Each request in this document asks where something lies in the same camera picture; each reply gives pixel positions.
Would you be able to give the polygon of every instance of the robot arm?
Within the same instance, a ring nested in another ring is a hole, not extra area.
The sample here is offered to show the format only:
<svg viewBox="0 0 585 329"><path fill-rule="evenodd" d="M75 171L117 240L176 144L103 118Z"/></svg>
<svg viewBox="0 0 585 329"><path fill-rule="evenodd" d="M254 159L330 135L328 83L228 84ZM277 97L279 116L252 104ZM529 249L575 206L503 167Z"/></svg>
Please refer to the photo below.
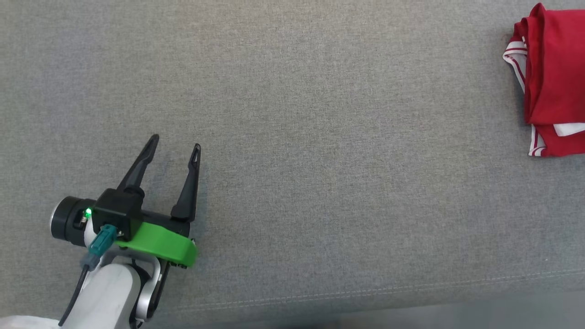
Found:
<svg viewBox="0 0 585 329"><path fill-rule="evenodd" d="M139 327L152 318L170 267L194 264L197 247L188 236L195 219L201 147L193 148L185 185L169 216L142 210L140 183L158 141L158 135L150 138L116 189L106 189L97 200L66 197L53 211L51 234L74 245L90 246L110 225L117 232L114 245L98 255L87 276L82 274L77 300L72 299L70 313L61 320L63 328ZM115 258L126 263L112 263Z"/></svg>

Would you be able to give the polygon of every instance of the gray upholstery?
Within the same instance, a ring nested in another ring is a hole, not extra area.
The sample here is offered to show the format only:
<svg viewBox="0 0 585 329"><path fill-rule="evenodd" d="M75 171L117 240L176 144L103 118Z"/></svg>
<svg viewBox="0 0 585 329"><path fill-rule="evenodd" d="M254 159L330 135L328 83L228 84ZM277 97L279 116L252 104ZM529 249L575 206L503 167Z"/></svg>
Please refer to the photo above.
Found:
<svg viewBox="0 0 585 329"><path fill-rule="evenodd" d="M585 289L585 156L527 156L501 59L534 4L2 1L0 316L61 315L52 208L153 133L145 209L203 150L154 328Z"/></svg>

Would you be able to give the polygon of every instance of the green mount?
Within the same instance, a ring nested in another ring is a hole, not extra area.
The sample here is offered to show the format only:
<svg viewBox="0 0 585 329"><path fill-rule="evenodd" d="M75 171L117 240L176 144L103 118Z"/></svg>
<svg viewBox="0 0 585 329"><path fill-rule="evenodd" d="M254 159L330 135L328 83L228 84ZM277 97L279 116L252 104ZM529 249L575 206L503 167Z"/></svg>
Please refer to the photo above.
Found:
<svg viewBox="0 0 585 329"><path fill-rule="evenodd" d="M192 240L162 226L146 222L140 225L131 241L117 240L116 244L189 268L193 266L197 257L197 246Z"/></svg>

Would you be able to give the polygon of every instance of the folded red cloth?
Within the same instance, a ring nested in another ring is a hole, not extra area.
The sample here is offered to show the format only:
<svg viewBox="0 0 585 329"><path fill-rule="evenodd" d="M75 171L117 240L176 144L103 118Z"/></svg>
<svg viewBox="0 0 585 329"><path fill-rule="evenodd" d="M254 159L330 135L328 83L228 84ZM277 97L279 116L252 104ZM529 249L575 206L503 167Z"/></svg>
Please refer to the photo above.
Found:
<svg viewBox="0 0 585 329"><path fill-rule="evenodd" d="M537 4L514 26L504 59L525 84L524 117L536 130L529 154L585 153L585 131L559 136L553 126L585 122L585 10L547 11Z"/></svg>

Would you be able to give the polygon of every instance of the black cable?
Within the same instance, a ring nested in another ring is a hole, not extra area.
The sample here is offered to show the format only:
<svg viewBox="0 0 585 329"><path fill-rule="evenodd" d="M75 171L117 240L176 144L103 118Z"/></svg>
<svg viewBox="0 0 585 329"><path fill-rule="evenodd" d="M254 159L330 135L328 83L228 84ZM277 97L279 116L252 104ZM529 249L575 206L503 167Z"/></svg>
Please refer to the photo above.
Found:
<svg viewBox="0 0 585 329"><path fill-rule="evenodd" d="M89 270L90 270L89 265L83 266L83 269L81 270L81 275L79 277L79 281L77 282L77 287L75 287L75 291L73 292L73 296L71 296L71 301L69 302L69 305L67 306L67 309L65 310L65 313L63 313L63 316L61 317L61 321L59 321L59 327L63 326L63 324L67 320L67 317L69 316L69 313L71 313L71 310L73 309L73 305L75 305L75 301L77 300L77 297L79 296L79 292L81 291L81 287L83 287L83 281L85 281L85 277L87 276L87 272L89 272Z"/></svg>

